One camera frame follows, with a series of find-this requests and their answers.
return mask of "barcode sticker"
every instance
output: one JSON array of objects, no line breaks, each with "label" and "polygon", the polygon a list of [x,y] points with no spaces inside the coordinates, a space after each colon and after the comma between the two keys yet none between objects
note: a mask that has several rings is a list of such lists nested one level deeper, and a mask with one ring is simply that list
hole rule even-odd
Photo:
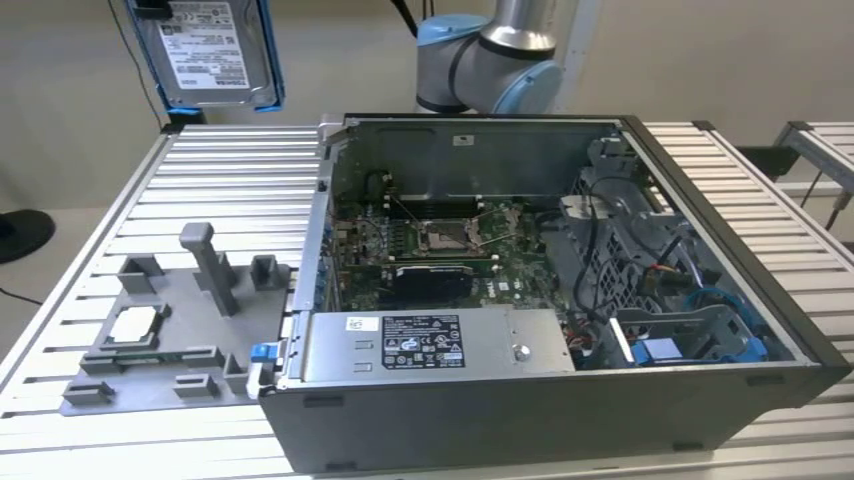
[{"label": "barcode sticker", "polygon": [[180,88],[249,88],[228,2],[169,2],[172,18],[158,22],[162,48]]},{"label": "barcode sticker", "polygon": [[376,332],[378,330],[378,317],[346,317],[348,332]]}]

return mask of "blue cable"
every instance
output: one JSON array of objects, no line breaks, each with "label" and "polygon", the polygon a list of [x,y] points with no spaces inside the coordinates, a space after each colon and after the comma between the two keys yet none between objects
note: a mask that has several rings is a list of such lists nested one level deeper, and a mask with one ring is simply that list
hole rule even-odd
[{"label": "blue cable", "polygon": [[703,287],[697,290],[695,290],[693,292],[691,292],[691,294],[684,297],[684,305],[683,305],[683,309],[692,309],[693,308],[693,299],[696,298],[697,295],[703,294],[703,293],[715,293],[717,295],[720,295],[732,305],[735,305],[735,308],[737,309],[737,314],[741,317],[741,320],[744,321],[744,323],[747,324],[748,328],[753,327],[755,322],[752,321],[752,315],[749,314],[749,311],[747,310],[747,307],[744,306],[744,303],[728,292],[720,290],[716,287]]}]

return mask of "hard drive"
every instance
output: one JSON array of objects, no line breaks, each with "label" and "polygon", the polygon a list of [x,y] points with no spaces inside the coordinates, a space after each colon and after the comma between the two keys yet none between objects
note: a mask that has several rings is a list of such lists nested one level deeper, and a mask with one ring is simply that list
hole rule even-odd
[{"label": "hard drive", "polygon": [[284,86],[266,0],[125,1],[172,113],[280,108]]}]

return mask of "sticker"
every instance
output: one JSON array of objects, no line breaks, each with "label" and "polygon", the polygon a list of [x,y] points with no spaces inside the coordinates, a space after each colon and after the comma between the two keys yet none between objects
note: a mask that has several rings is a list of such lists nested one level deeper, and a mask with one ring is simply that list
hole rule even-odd
[{"label": "sticker", "polygon": [[169,2],[157,22],[177,85],[184,90],[249,88],[228,2]]},{"label": "sticker", "polygon": [[378,317],[346,317],[346,331],[374,332],[378,330]]},{"label": "sticker", "polygon": [[474,144],[473,135],[453,135],[450,143],[454,147],[470,147]]},{"label": "sticker", "polygon": [[461,368],[462,334],[456,315],[382,317],[382,366]]}]

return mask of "white wall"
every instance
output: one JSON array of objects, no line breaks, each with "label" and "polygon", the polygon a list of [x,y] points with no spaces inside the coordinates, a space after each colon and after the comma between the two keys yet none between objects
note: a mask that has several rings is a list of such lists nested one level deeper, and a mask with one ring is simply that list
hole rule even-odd
[{"label": "white wall", "polygon": [[[769,141],[785,120],[854,116],[854,1],[600,1],[572,111],[708,119],[749,143]],[[386,0],[270,4],[285,110],[212,113],[210,121],[310,123],[326,111],[408,111],[414,46]],[[409,4],[417,10],[420,2]],[[566,17],[573,2],[558,4]],[[0,210],[106,205],[156,127],[105,3],[2,6]],[[488,15],[492,0],[436,6]]]},{"label": "white wall", "polygon": [[601,0],[569,108],[756,144],[788,120],[851,120],[852,21],[851,0]]},{"label": "white wall", "polygon": [[[409,5],[420,18],[420,2]],[[438,0],[436,7],[489,15],[492,5]],[[324,112],[410,111],[414,42],[386,0],[270,0],[270,7],[285,110],[213,112],[212,122],[309,124]],[[157,130],[105,0],[3,0],[0,49],[0,211],[109,204]]]}]

